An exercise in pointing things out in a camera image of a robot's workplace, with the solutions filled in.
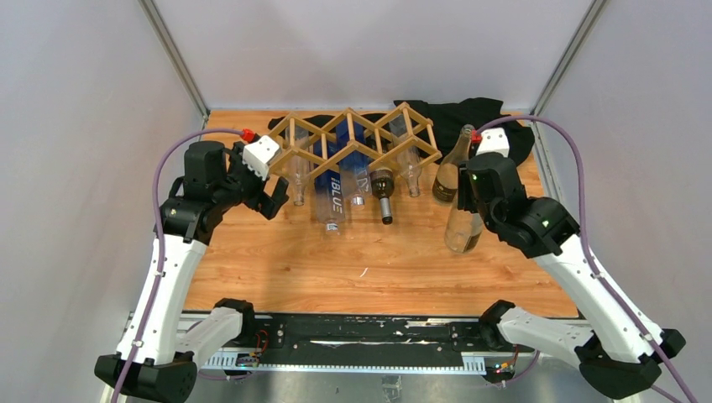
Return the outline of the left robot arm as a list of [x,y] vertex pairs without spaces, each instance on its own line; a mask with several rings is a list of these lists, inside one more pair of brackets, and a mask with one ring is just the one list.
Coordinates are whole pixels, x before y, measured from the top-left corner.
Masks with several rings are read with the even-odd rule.
[[287,201],[285,179],[272,193],[264,189],[280,151],[273,139],[259,136],[231,147],[202,140],[186,149],[183,175],[165,201],[154,203],[153,254],[137,308],[116,351],[95,364],[96,377],[113,389],[112,401],[183,402],[223,345],[246,347],[256,339],[254,307],[230,298],[186,333],[177,328],[196,268],[225,213],[242,205],[271,219]]

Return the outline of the clear bottle with black label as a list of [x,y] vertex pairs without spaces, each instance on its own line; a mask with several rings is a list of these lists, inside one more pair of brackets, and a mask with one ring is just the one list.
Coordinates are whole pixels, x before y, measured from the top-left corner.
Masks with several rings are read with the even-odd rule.
[[469,158],[475,133],[472,124],[464,125],[453,149],[442,159],[432,185],[436,202],[446,205],[453,201],[458,189],[458,166]]

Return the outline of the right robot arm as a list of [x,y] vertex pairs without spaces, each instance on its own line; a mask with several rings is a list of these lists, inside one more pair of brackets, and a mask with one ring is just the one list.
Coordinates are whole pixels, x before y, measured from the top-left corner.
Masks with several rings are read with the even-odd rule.
[[665,359],[681,352],[682,334],[651,322],[603,267],[593,269],[595,257],[582,244],[579,224],[559,201],[528,196],[513,160],[488,152],[460,163],[457,207],[477,212],[501,242],[533,259],[588,322],[567,325],[499,300],[479,319],[486,348],[534,348],[578,369],[594,389],[615,400],[651,389]]

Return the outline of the clear bottle with silver label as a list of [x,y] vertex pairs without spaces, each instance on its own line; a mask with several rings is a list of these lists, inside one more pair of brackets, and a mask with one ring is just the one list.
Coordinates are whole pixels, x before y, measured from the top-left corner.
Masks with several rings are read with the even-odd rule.
[[478,244],[484,224],[478,213],[453,207],[448,216],[444,242],[453,252],[466,254]]

